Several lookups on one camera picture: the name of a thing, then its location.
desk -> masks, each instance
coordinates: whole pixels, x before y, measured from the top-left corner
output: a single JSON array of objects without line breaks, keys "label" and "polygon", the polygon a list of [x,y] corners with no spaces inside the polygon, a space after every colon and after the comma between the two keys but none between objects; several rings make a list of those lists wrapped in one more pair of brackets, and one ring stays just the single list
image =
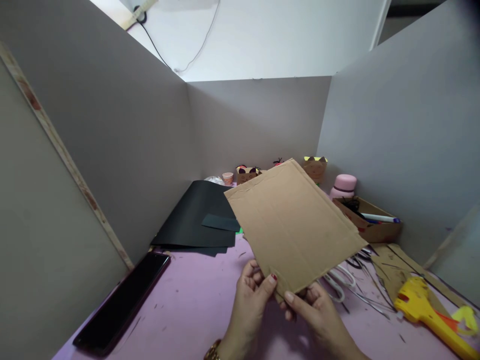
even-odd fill
[{"label": "desk", "polygon": [[[215,258],[186,252],[174,252],[173,255],[171,264],[107,359],[199,360],[212,343],[225,334],[237,279],[246,262],[254,257],[248,242],[237,235],[235,247]],[[369,264],[368,268],[375,276],[373,266]],[[349,270],[365,296],[384,302],[361,270],[351,266]],[[456,309],[436,294],[449,312]],[[345,305],[350,314],[339,304],[336,308],[355,342],[373,360],[458,359],[421,325],[400,321],[392,312],[388,312],[389,321],[349,291]],[[54,360],[92,359],[72,345],[78,331]],[[258,349],[252,359],[317,360],[319,356],[310,350],[305,322],[300,318],[297,323],[286,322],[276,302],[271,301],[265,310]]]}]

hand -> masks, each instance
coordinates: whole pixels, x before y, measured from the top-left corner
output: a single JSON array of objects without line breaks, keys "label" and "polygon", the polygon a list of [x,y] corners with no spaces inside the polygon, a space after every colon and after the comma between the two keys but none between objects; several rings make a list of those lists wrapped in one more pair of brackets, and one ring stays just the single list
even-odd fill
[{"label": "hand", "polygon": [[265,305],[277,286],[277,277],[267,278],[256,260],[250,260],[236,283],[235,301],[230,324],[217,348],[221,360],[245,359],[252,348],[264,316]]},{"label": "hand", "polygon": [[368,359],[355,344],[332,299],[318,282],[307,288],[306,302],[289,291],[284,298],[290,307],[288,309],[285,303],[280,304],[282,309],[286,309],[285,318],[294,320],[294,312],[304,318],[317,346],[326,349],[338,360]]}]

marker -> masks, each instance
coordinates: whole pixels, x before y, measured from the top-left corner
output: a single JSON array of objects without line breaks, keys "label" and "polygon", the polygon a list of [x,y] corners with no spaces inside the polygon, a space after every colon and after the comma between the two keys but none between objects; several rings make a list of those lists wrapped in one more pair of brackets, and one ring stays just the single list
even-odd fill
[{"label": "marker", "polygon": [[401,223],[399,218],[396,217],[390,217],[390,216],[382,216],[382,215],[374,215],[374,214],[364,214],[363,212],[361,213],[365,219],[368,220],[377,220],[381,221],[384,223]]}]

black phone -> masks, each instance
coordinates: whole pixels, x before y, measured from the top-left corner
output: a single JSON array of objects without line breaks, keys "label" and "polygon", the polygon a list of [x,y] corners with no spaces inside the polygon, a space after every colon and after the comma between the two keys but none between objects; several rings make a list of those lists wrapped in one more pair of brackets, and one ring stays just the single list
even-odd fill
[{"label": "black phone", "polygon": [[148,252],[80,331],[73,345],[98,357],[107,356],[137,315],[169,262],[169,256]]}]

small container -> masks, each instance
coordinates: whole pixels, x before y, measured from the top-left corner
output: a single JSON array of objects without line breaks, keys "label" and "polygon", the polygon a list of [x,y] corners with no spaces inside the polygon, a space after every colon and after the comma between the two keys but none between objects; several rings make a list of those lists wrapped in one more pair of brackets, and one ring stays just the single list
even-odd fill
[{"label": "small container", "polygon": [[330,200],[333,198],[351,198],[355,195],[357,178],[353,175],[340,174],[335,179],[335,185],[330,190]]},{"label": "small container", "polygon": [[233,172],[225,172],[221,175],[223,178],[223,182],[225,182],[226,186],[232,186],[232,182],[234,181],[234,173]]}]

